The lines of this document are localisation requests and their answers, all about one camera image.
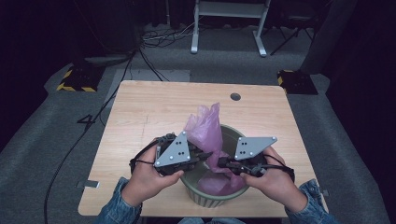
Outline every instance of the jeans jacket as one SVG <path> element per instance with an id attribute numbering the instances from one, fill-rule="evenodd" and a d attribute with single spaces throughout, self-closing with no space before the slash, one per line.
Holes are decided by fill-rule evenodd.
<path id="1" fill-rule="evenodd" d="M 128 183 L 128 180 L 122 177 L 114 189 L 111 200 L 102 208 L 94 223 L 106 224 L 131 224 L 136 223 L 140 217 L 142 204 L 137 207 L 132 207 L 121 198 L 121 191 Z M 311 179 L 300 186 L 300 191 L 306 195 L 308 203 L 302 211 L 292 213 L 285 208 L 286 214 L 289 217 L 290 223 L 338 223 L 338 221 L 330 214 L 328 214 L 323 207 L 320 196 L 319 187 L 315 179 Z M 204 224 L 198 217 L 183 218 L 178 224 Z M 244 222 L 236 218 L 213 218 L 209 223 L 221 224 L 244 224 Z"/>

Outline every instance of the denim sleeve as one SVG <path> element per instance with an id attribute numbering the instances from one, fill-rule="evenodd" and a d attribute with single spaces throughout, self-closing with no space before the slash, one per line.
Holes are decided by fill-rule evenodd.
<path id="1" fill-rule="evenodd" d="M 119 183 L 113 192 L 113 197 L 102 208 L 102 211 L 93 223 L 105 224 L 131 224 L 139 219 L 142 205 L 132 207 L 121 198 L 121 191 L 128 183 L 124 177 L 120 178 Z"/>
<path id="2" fill-rule="evenodd" d="M 308 182 L 303 183 L 300 186 L 300 191 L 306 195 L 308 199 L 308 204 L 306 205 L 305 209 L 298 213 L 292 213 L 285 207 L 286 214 L 289 217 L 290 223 L 339 223 L 334 216 L 327 213 L 324 209 L 319 186 L 315 179 L 311 179 Z"/>

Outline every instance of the finger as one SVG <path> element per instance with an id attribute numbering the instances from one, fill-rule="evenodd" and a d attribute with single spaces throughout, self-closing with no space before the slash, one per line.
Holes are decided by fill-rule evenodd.
<path id="1" fill-rule="evenodd" d="M 274 150 L 273 147 L 267 147 L 263 151 L 263 154 L 273 156 L 273 157 L 277 158 L 278 160 L 280 160 L 283 164 L 285 164 L 285 160 L 283 160 L 283 158 L 281 156 L 279 156 L 279 154 L 277 154 L 277 152 Z M 272 159 L 271 157 L 265 157 L 265 159 L 267 159 L 268 164 L 279 165 L 279 162 Z"/>
<path id="2" fill-rule="evenodd" d="M 255 177 L 255 176 L 252 176 L 252 175 L 248 175 L 248 174 L 245 174 L 245 173 L 242 173 L 241 177 L 245 180 L 245 183 L 248 186 L 251 186 L 251 187 L 253 187 L 255 189 L 258 189 L 259 186 L 262 184 L 258 177 Z"/>
<path id="3" fill-rule="evenodd" d="M 176 184 L 176 182 L 183 176 L 183 174 L 184 174 L 183 171 L 177 171 L 176 173 L 174 173 L 172 175 L 166 175 L 166 176 L 160 177 L 159 181 L 161 182 L 162 186 L 164 188 L 166 188 L 166 187 Z"/>
<path id="4" fill-rule="evenodd" d="M 157 145 L 154 145 L 153 147 L 149 148 L 145 153 L 143 153 L 143 155 L 139 158 L 139 160 L 154 161 L 156 153 L 157 153 Z"/>

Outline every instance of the cable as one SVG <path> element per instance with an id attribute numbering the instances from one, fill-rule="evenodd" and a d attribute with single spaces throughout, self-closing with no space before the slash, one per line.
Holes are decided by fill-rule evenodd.
<path id="1" fill-rule="evenodd" d="M 158 143 L 158 139 L 155 139 L 154 141 L 150 142 L 146 147 L 144 147 L 140 152 L 138 152 L 133 159 L 129 161 L 129 166 L 131 167 L 131 173 L 134 172 L 134 168 L 136 167 L 136 161 L 139 160 L 139 158 L 148 151 L 150 148 L 155 146 Z"/>
<path id="2" fill-rule="evenodd" d="M 166 36 L 167 35 L 166 33 L 168 33 L 169 30 L 170 29 L 168 28 L 168 29 L 161 29 L 161 30 L 146 31 L 142 37 L 143 37 L 143 40 L 150 40 L 152 38 L 161 38 L 161 37 Z"/>
<path id="3" fill-rule="evenodd" d="M 133 56 L 134 56 L 134 53 L 132 54 L 132 57 L 130 57 L 128 63 L 125 66 L 125 70 L 124 70 L 124 73 L 123 73 L 121 81 L 123 81 L 123 79 L 125 78 L 126 70 L 127 70 L 128 66 L 129 66 L 129 64 L 131 63 Z M 87 124 L 88 125 L 87 128 L 79 136 L 78 140 L 73 144 L 73 146 L 70 147 L 70 149 L 67 151 L 66 155 L 62 159 L 61 163 L 59 164 L 58 168 L 56 169 L 51 181 L 49 182 L 49 186 L 47 188 L 47 193 L 46 193 L 46 198 L 44 199 L 44 222 L 45 222 L 45 224 L 48 224 L 48 200 L 49 200 L 49 197 L 50 197 L 50 190 L 51 190 L 52 185 L 53 185 L 53 183 L 54 183 L 54 181 L 56 179 L 56 176 L 59 174 L 62 166 L 64 165 L 64 162 L 66 161 L 66 159 L 68 158 L 70 153 L 73 151 L 73 149 L 76 147 L 76 145 L 82 139 L 82 137 L 84 137 L 84 135 L 87 133 L 87 131 L 91 128 L 92 124 L 98 119 L 98 117 L 101 115 L 102 111 L 106 108 L 106 106 L 111 101 L 111 99 L 113 97 L 115 97 L 116 92 L 118 91 L 119 87 L 120 87 L 120 85 L 113 91 L 113 93 L 111 94 L 110 98 L 108 98 L 108 100 L 101 106 L 99 112 L 95 115 L 95 117 L 93 118 L 92 122 L 90 124 Z"/>
<path id="4" fill-rule="evenodd" d="M 132 64 L 130 63 L 129 64 L 129 74 L 131 75 L 131 79 L 130 80 L 133 80 L 134 79 L 134 77 L 133 77 L 133 75 L 132 75 L 132 71 L 131 71 L 131 69 L 132 69 Z M 102 113 L 100 114 L 100 116 L 99 116 L 99 120 L 100 120 L 100 122 L 102 123 L 102 125 L 104 126 L 104 127 L 106 127 L 106 125 L 105 125 L 105 123 L 103 122 L 103 120 L 102 120 Z"/>
<path id="5" fill-rule="evenodd" d="M 152 164 L 154 164 L 154 162 L 152 162 L 152 161 L 141 161 L 141 160 L 136 160 L 136 162 L 143 162 L 143 163 L 145 163 L 145 164 L 150 164 L 150 165 L 152 165 Z"/>
<path id="6" fill-rule="evenodd" d="M 188 36 L 188 35 L 192 35 L 192 29 L 189 29 L 191 26 L 193 26 L 195 24 L 195 22 L 191 23 L 190 25 L 188 25 L 187 27 L 185 27 L 183 30 L 181 31 L 174 31 L 171 34 L 167 34 L 166 33 L 169 31 L 168 29 L 165 30 L 165 32 L 163 32 L 162 35 L 157 35 L 157 31 L 162 31 L 162 30 L 157 30 L 157 31 L 148 31 L 143 35 L 143 41 L 144 41 L 144 45 L 145 47 L 148 48 L 165 48 L 173 43 L 175 43 L 177 40 L 183 39 L 184 37 Z M 148 43 L 148 41 L 150 40 L 155 40 L 158 39 L 158 43 L 157 44 L 151 44 Z M 170 41 L 170 43 L 165 44 L 165 45 L 161 45 L 164 41 Z"/>
<path id="7" fill-rule="evenodd" d="M 143 60 L 145 61 L 145 63 L 148 65 L 148 67 L 151 69 L 151 71 L 154 72 L 154 74 L 157 76 L 157 78 L 160 81 L 163 81 L 163 79 L 161 77 L 163 77 L 167 81 L 170 81 L 168 78 L 166 78 L 166 76 L 164 76 L 161 72 L 159 72 L 157 69 L 155 69 L 154 65 L 149 61 L 149 59 L 147 58 L 146 54 L 143 53 L 142 49 L 139 50 L 139 52 L 140 52 L 140 55 L 142 56 Z"/>
<path id="8" fill-rule="evenodd" d="M 273 157 L 273 156 L 271 156 L 271 155 L 268 155 L 268 154 L 262 154 L 262 155 L 263 155 L 264 157 L 272 158 L 273 160 L 279 162 L 282 166 L 286 166 L 282 161 L 278 160 L 277 158 L 275 158 L 275 157 Z"/>

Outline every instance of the power cord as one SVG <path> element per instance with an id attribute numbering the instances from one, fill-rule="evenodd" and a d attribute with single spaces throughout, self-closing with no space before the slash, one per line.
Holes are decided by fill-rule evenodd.
<path id="1" fill-rule="evenodd" d="M 159 72 L 155 67 L 154 64 L 152 64 L 148 57 L 146 56 L 145 53 L 143 53 L 142 49 L 139 50 L 140 55 L 142 56 L 143 60 L 145 61 L 145 63 L 147 64 L 147 66 L 151 69 L 152 72 L 154 72 L 155 76 L 157 76 L 157 78 L 160 81 L 163 81 L 163 79 L 161 77 L 163 77 L 165 80 L 170 81 L 168 78 L 166 78 L 166 76 L 164 76 L 161 72 Z"/>
<path id="2" fill-rule="evenodd" d="M 132 58 L 134 57 L 134 53 L 132 54 L 132 56 L 129 58 L 128 63 L 125 66 L 125 70 L 122 76 L 121 81 L 123 81 L 123 79 L 125 78 L 126 75 L 126 71 L 128 69 L 129 64 L 132 61 Z M 92 124 L 100 117 L 100 115 L 102 114 L 103 110 L 106 108 L 106 106 L 108 105 L 108 103 L 111 101 L 112 98 L 115 97 L 118 89 L 119 89 L 120 85 L 113 91 L 113 93 L 111 94 L 111 96 L 108 98 L 108 100 L 101 106 L 99 112 L 95 115 L 95 117 L 93 118 L 92 122 L 90 124 L 87 124 L 87 128 L 84 130 L 84 132 L 79 136 L 78 140 L 73 144 L 73 146 L 70 147 L 70 149 L 67 151 L 66 155 L 64 156 L 64 158 L 62 159 L 61 163 L 59 164 L 58 168 L 56 169 L 51 181 L 49 182 L 49 186 L 47 188 L 47 193 L 46 193 L 46 198 L 44 200 L 44 222 L 45 224 L 48 224 L 48 200 L 50 197 L 50 190 L 52 188 L 52 185 L 57 177 L 57 175 L 59 174 L 62 166 L 64 165 L 64 162 L 66 161 L 66 159 L 68 158 L 68 156 L 70 155 L 70 153 L 73 151 L 73 149 L 76 147 L 76 145 L 79 143 L 79 141 L 82 139 L 82 137 L 84 137 L 84 135 L 87 133 L 87 131 L 91 128 Z"/>
<path id="3" fill-rule="evenodd" d="M 130 80 L 133 80 L 133 79 L 134 79 L 134 76 L 132 75 L 131 69 L 132 69 L 132 64 L 130 63 L 130 64 L 129 64 L 128 70 L 129 70 L 129 74 L 131 75 L 131 79 L 130 79 Z M 103 120 L 102 120 L 102 113 L 99 115 L 99 120 L 100 120 L 100 122 L 102 123 L 102 125 L 103 125 L 104 127 L 106 127 L 105 123 L 104 123 Z"/>
<path id="4" fill-rule="evenodd" d="M 195 24 L 195 22 L 191 23 L 190 25 L 188 25 L 187 27 L 185 27 L 184 29 L 180 30 L 180 31 L 175 31 L 171 34 L 167 34 L 167 32 L 169 31 L 169 29 L 163 29 L 165 30 L 165 32 L 163 32 L 161 35 L 158 35 L 158 31 L 162 31 L 162 30 L 154 30 L 154 31 L 147 31 L 144 35 L 143 35 L 143 41 L 144 41 L 144 45 L 145 47 L 148 48 L 165 48 L 173 43 L 175 43 L 177 40 L 183 39 L 184 37 L 188 36 L 188 35 L 192 35 L 193 32 L 193 28 L 191 28 L 193 25 Z M 157 44 L 152 44 L 149 43 L 149 41 L 152 40 L 156 40 L 158 39 L 158 43 Z M 164 41 L 170 41 L 170 43 L 162 45 L 162 43 L 164 43 Z"/>

